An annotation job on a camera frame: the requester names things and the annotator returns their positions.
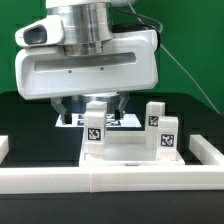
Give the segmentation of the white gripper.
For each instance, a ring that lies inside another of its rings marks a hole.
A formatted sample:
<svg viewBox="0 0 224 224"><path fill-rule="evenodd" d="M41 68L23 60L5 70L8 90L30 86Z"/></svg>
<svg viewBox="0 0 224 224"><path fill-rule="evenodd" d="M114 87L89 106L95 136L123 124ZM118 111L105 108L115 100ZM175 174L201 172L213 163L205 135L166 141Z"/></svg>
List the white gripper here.
<svg viewBox="0 0 224 224"><path fill-rule="evenodd" d="M102 44L100 54L85 56L67 56L64 38L58 16L15 33L22 48L15 58L18 92L25 99L52 98L51 105L63 124L72 123L72 113L56 97L119 92L114 115L121 120L129 100L127 91L152 89L158 82L155 51L159 41L153 29L116 33Z"/></svg>

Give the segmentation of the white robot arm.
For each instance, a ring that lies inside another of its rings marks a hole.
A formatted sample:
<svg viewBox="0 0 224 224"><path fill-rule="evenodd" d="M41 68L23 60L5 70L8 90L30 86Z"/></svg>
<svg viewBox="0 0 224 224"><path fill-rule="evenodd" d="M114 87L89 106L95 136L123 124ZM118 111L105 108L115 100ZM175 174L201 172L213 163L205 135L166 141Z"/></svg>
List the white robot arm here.
<svg viewBox="0 0 224 224"><path fill-rule="evenodd" d="M47 16L15 33L17 89L29 99L49 98L66 124L68 96L116 92L115 118L133 90L158 82L159 32L143 24L112 23L113 0L46 0Z"/></svg>

